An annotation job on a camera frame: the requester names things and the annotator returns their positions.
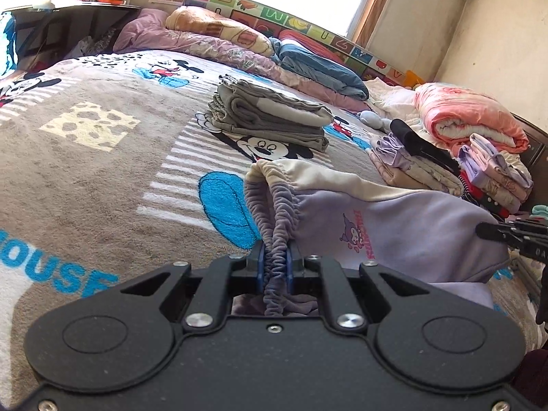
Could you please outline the lavender sweatpants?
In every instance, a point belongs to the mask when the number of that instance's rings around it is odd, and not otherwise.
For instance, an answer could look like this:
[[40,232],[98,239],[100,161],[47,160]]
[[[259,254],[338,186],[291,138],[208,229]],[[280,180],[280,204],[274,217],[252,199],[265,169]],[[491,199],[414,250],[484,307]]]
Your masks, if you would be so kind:
[[298,160],[257,161],[244,196],[265,244],[265,290],[243,294],[235,314],[317,314],[317,299],[291,293],[283,270],[289,244],[304,256],[331,257],[345,269],[375,262],[490,307],[486,286],[509,263],[504,244],[479,238],[495,219],[439,191],[382,186]]

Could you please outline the tall folded clothes stack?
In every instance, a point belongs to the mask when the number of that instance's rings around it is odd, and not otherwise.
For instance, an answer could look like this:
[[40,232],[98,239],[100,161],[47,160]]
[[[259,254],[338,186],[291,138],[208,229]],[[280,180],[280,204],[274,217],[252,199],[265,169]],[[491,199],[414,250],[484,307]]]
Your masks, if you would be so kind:
[[510,213],[517,213],[531,194],[531,173],[520,158],[498,151],[484,136],[472,133],[457,160],[471,185]]

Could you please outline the grey folded clothes stack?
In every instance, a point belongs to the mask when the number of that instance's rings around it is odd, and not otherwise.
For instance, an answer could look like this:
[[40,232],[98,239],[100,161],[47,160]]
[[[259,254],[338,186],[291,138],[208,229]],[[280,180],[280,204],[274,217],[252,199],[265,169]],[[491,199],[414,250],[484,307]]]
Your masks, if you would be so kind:
[[229,75],[220,78],[208,108],[211,124],[225,132],[320,152],[329,145],[323,128],[334,120],[331,110],[321,103]]

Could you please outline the black folded garment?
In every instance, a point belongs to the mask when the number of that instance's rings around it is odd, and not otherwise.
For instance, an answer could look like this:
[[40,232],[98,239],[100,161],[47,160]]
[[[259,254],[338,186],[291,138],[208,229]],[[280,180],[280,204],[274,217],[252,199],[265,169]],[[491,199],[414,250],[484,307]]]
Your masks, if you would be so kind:
[[404,148],[411,156],[425,158],[455,176],[460,175],[461,167],[458,161],[453,159],[450,152],[446,149],[440,149],[421,138],[407,123],[399,119],[392,120],[390,131],[404,145]]

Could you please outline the pink rolled quilt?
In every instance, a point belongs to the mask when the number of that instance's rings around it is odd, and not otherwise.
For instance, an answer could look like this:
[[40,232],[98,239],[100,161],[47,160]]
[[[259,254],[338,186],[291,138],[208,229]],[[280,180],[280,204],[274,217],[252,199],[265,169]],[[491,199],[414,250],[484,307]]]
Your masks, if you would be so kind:
[[469,88],[427,83],[415,89],[415,109],[437,141],[458,149],[478,134],[498,150],[513,154],[530,144],[513,114],[496,99]]

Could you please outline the floral folded blanket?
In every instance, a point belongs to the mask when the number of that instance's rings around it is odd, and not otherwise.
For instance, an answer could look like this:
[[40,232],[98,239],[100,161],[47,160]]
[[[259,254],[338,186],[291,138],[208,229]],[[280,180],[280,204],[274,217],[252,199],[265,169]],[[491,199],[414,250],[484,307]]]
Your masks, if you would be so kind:
[[463,182],[458,175],[427,158],[411,156],[392,134],[373,139],[367,153],[389,186],[432,189],[458,198],[463,195]]

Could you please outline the Mickey Mouse fleece blanket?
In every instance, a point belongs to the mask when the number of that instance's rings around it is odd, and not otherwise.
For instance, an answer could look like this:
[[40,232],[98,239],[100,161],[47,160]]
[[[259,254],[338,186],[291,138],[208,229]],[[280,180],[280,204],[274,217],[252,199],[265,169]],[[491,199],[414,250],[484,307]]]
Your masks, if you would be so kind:
[[5,410],[529,410],[509,318],[375,262],[387,301],[365,334],[317,314],[181,324],[189,273],[261,240],[257,161],[387,186],[369,137],[328,107],[328,148],[228,133],[208,103],[229,75],[167,51],[65,60],[1,87],[1,406]]

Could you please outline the light blue plush toy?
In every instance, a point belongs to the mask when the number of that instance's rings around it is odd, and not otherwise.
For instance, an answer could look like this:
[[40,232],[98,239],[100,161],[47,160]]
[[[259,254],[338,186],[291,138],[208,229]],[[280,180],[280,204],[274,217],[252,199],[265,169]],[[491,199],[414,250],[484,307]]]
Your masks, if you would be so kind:
[[360,121],[368,127],[386,134],[391,132],[391,120],[380,117],[372,110],[363,110],[358,114]]

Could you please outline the white cream quilt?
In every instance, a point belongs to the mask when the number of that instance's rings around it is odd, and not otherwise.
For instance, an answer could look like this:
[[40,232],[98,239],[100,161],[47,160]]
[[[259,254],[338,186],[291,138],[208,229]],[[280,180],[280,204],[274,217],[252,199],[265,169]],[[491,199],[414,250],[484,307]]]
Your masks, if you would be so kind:
[[414,90],[388,85],[380,78],[365,81],[364,85],[369,91],[367,104],[381,117],[404,121],[420,118]]

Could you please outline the blue folded quilt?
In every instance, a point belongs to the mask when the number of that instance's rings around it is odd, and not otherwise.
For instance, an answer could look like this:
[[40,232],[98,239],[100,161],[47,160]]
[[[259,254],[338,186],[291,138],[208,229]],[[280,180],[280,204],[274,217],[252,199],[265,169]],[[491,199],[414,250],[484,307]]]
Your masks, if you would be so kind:
[[369,90],[355,72],[337,62],[325,59],[295,40],[270,37],[272,57],[283,69],[294,72],[343,96],[365,101]]

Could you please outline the red folded blanket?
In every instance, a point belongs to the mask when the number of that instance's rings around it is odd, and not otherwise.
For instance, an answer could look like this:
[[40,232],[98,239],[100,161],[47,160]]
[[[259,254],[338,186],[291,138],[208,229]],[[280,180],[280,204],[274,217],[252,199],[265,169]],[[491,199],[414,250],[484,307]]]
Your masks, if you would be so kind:
[[331,60],[338,64],[343,65],[343,60],[339,56],[334,54],[334,52],[327,47],[324,47],[321,43],[307,37],[305,34],[301,34],[297,31],[285,29],[279,32],[279,40],[293,40],[296,43],[299,43],[302,47],[305,47],[312,53],[323,57],[324,59]]

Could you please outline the colourful alphabet headboard mat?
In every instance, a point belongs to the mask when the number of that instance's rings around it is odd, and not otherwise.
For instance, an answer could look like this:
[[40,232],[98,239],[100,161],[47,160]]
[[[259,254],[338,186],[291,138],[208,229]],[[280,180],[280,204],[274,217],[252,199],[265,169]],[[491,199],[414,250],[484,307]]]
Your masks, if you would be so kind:
[[380,78],[389,85],[408,88],[424,83],[424,80],[413,71],[401,72],[342,36],[287,12],[251,0],[150,0],[150,2],[175,7],[195,5],[240,21],[266,36],[276,37],[283,31],[295,31],[330,49],[347,68],[356,72],[364,80]]

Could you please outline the purple floral quilt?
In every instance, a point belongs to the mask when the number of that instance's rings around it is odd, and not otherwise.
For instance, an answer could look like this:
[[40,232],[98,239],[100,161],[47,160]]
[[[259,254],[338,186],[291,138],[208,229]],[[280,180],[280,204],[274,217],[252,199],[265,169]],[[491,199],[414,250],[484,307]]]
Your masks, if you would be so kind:
[[168,13],[159,9],[142,9],[119,33],[112,50],[129,53],[140,50],[166,50],[185,53],[197,58],[218,62],[243,72],[269,78],[305,95],[327,102],[337,108],[358,113],[368,110],[361,100],[341,95],[334,90],[291,71],[286,71],[273,60],[234,45],[228,40],[168,30],[164,26]]

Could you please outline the orange patterned pillow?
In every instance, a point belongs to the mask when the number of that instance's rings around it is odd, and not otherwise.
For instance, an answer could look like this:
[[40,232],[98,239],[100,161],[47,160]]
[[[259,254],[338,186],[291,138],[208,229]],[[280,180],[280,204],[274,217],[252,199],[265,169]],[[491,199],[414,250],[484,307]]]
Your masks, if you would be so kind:
[[266,35],[208,9],[182,5],[165,20],[166,29],[202,34],[230,41],[267,58],[275,51]]

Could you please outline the dark side desk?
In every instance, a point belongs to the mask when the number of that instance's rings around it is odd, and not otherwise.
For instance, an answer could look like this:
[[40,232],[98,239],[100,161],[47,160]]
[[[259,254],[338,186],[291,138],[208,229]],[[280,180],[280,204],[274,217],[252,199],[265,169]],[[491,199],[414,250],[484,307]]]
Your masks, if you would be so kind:
[[117,34],[140,12],[137,5],[109,5],[78,0],[49,0],[42,5],[7,9],[15,21],[17,69],[50,65],[65,58],[83,39]]

